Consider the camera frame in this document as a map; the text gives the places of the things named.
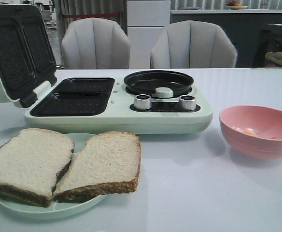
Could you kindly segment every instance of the whole wheat bread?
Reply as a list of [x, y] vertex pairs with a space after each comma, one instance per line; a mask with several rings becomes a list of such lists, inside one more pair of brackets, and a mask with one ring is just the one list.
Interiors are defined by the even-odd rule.
[[109, 131], [89, 138], [72, 159], [54, 196], [71, 201], [110, 193], [134, 192], [138, 185], [141, 146], [138, 135]]
[[0, 193], [48, 207], [67, 171], [74, 141], [61, 133], [30, 128], [0, 147]]

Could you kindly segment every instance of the sandwich maker lid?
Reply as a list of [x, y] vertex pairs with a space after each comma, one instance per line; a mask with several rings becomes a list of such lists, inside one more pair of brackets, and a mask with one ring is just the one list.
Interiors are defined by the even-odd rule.
[[0, 4], [0, 102], [34, 104], [34, 89], [56, 83], [56, 62], [39, 9]]

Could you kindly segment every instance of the frying pan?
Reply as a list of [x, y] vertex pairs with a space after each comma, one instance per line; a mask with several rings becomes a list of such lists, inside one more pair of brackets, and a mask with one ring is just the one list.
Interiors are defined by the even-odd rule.
[[193, 82], [194, 79], [187, 74], [165, 70], [134, 72], [124, 78], [126, 88], [132, 94], [147, 94], [158, 98], [186, 94]]

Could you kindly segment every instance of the bowl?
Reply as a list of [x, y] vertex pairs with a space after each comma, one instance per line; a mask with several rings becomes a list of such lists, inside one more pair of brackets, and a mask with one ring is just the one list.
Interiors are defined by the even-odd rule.
[[237, 151], [263, 160], [282, 158], [282, 111], [236, 105], [219, 114], [226, 141]]

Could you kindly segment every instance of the black frying pan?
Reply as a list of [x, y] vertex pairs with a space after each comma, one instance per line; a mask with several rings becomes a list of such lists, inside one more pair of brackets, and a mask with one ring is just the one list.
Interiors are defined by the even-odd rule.
[[186, 94], [194, 79], [184, 73], [164, 70], [148, 70], [134, 72], [124, 78], [127, 89], [132, 94], [148, 94], [155, 97], [156, 89], [160, 87], [170, 88], [173, 97]]

